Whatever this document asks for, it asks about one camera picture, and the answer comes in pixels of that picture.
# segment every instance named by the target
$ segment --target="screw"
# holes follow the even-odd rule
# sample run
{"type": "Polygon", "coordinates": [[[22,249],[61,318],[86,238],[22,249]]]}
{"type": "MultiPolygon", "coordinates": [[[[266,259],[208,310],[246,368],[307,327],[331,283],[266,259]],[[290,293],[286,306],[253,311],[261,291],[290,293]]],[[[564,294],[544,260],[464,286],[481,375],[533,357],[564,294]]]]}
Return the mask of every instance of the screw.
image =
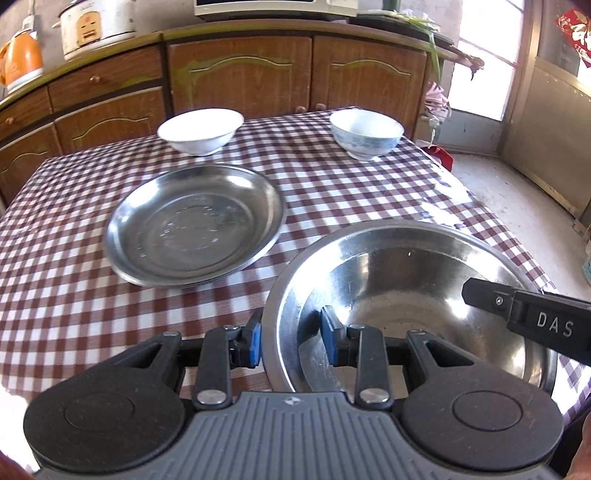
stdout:
{"type": "Polygon", "coordinates": [[[390,394],[382,388],[366,388],[359,393],[365,403],[384,403],[390,398],[390,394]]]}
{"type": "Polygon", "coordinates": [[[203,405],[219,405],[224,403],[228,396],[221,390],[201,390],[197,394],[197,401],[203,405]]]}

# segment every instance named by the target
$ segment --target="window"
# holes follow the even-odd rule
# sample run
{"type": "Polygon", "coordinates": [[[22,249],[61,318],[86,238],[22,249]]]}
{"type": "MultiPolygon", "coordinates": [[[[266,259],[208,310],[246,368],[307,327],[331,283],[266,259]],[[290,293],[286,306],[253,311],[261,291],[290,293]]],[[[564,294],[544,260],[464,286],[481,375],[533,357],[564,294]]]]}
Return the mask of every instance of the window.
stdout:
{"type": "Polygon", "coordinates": [[[502,120],[519,54],[524,0],[464,0],[458,48],[482,58],[484,69],[456,66],[449,101],[453,109],[502,120]]]}

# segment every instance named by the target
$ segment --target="wooden cabinet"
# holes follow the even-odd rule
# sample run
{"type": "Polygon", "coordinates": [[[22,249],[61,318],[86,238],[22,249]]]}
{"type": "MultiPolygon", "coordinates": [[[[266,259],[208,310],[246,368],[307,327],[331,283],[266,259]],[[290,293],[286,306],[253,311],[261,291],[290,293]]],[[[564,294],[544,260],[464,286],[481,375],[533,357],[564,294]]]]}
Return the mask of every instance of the wooden cabinet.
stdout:
{"type": "Polygon", "coordinates": [[[169,46],[168,56],[175,113],[222,107],[261,118],[309,106],[311,38],[197,41],[169,46]]]}
{"type": "Polygon", "coordinates": [[[69,106],[162,78],[158,47],[133,50],[69,73],[49,85],[56,112],[69,106]]]}
{"type": "Polygon", "coordinates": [[[162,88],[122,95],[56,120],[64,153],[154,135],[166,120],[162,88]]]}
{"type": "Polygon", "coordinates": [[[9,143],[0,149],[0,191],[9,204],[47,158],[61,155],[53,124],[9,143]]]}
{"type": "Polygon", "coordinates": [[[412,137],[427,54],[348,38],[315,37],[310,104],[358,106],[391,116],[412,137]]]}
{"type": "Polygon", "coordinates": [[[47,87],[41,87],[0,112],[0,140],[51,115],[47,87]]]}

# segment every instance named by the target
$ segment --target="metal basin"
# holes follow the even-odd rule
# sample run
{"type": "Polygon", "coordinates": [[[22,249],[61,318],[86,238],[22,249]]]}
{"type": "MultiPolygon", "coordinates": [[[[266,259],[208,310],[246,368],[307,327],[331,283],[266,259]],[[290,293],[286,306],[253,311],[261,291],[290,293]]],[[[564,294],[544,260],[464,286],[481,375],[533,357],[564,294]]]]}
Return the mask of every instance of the metal basin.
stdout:
{"type": "Polygon", "coordinates": [[[124,280],[190,287],[247,267],[275,243],[281,192],[232,165],[173,170],[135,189],[113,212],[105,252],[124,280]]]}
{"type": "MultiPolygon", "coordinates": [[[[325,236],[287,265],[267,298],[262,354],[273,390],[353,392],[355,370],[329,365],[318,333],[319,310],[330,304],[345,324],[402,338],[427,330],[551,391],[556,353],[467,306],[462,285],[470,277],[535,291],[500,252],[444,226],[375,220],[325,236]]],[[[397,398],[405,397],[401,367],[390,367],[390,378],[397,398]]]]}

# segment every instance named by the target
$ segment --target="rice cooker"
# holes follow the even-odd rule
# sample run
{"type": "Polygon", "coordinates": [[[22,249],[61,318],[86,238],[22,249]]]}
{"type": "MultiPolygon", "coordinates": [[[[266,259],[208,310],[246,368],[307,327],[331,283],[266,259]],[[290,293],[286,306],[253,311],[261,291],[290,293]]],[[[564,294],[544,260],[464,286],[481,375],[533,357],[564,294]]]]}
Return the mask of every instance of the rice cooker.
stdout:
{"type": "Polygon", "coordinates": [[[135,0],[73,0],[54,25],[61,25],[64,58],[135,37],[134,14],[135,0]]]}

